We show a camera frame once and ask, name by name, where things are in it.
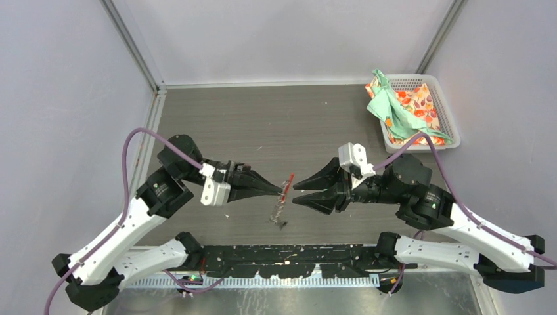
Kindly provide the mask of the red handled metal keyring holder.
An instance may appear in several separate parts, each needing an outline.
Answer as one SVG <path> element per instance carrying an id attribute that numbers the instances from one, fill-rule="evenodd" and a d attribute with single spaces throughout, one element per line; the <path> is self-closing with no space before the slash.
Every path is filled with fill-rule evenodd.
<path id="1" fill-rule="evenodd" d="M 271 212 L 271 215 L 269 216 L 269 222 L 277 226 L 279 230 L 282 230 L 287 225 L 287 222 L 282 220 L 280 216 L 284 211 L 287 195 L 292 185 L 294 176 L 295 174 L 291 173 L 288 179 L 281 184 L 280 196 L 277 198 L 277 202 Z"/>

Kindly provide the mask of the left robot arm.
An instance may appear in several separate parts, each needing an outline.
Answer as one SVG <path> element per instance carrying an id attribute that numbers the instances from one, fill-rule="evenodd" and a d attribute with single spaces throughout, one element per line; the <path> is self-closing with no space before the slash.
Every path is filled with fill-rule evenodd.
<path id="1" fill-rule="evenodd" d="M 163 141 L 160 168 L 147 177 L 135 194 L 124 192 L 123 211 L 93 241 L 73 254 L 52 261 L 72 303 L 92 312 L 112 302 L 129 284 L 156 272 L 182 268 L 192 272 L 204 258 L 200 243 L 181 232 L 165 244 L 139 255 L 129 250 L 145 235 L 170 219 L 194 194 L 188 183 L 202 187 L 202 205 L 219 207 L 236 200 L 279 196 L 282 189 L 245 163 L 205 158 L 188 135 Z"/>

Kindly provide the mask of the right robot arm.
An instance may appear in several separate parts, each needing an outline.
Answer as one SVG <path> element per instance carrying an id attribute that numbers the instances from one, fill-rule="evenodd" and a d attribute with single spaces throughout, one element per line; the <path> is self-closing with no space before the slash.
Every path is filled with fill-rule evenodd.
<path id="1" fill-rule="evenodd" d="M 382 232 L 375 261 L 383 269 L 397 264 L 430 264 L 478 277 L 492 289 L 525 293 L 542 288 L 545 271 L 534 263 L 534 254 L 545 250 L 545 241 L 534 234 L 517 236 L 488 221 L 471 219 L 452 193 L 431 182 L 432 170 L 403 154 L 377 175 L 364 175 L 356 167 L 342 167 L 333 158 L 319 172 L 296 183 L 305 195 L 293 203 L 329 215 L 351 203 L 398 206 L 397 218 L 421 231 L 442 234 L 451 243 L 435 243 Z"/>

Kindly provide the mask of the white plastic basket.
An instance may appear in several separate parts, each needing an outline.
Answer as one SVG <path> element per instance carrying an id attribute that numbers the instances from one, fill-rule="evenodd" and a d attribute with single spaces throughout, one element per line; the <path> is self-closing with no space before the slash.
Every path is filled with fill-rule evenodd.
<path id="1" fill-rule="evenodd" d="M 433 136 L 436 150 L 452 149 L 460 145 L 461 138 L 449 102 L 435 77 L 406 73 L 388 74 L 386 78 L 402 107 L 449 137 L 449 140 L 443 140 Z"/>

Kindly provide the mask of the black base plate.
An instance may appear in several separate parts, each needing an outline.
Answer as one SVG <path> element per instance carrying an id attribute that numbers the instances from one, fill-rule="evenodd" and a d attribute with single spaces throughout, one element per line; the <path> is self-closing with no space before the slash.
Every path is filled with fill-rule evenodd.
<path id="1" fill-rule="evenodd" d="M 319 271 L 325 279 L 364 278 L 397 272 L 391 259 L 379 259 L 373 245 L 207 245 L 192 262 L 171 271 L 201 272 L 213 278 L 308 278 Z"/>

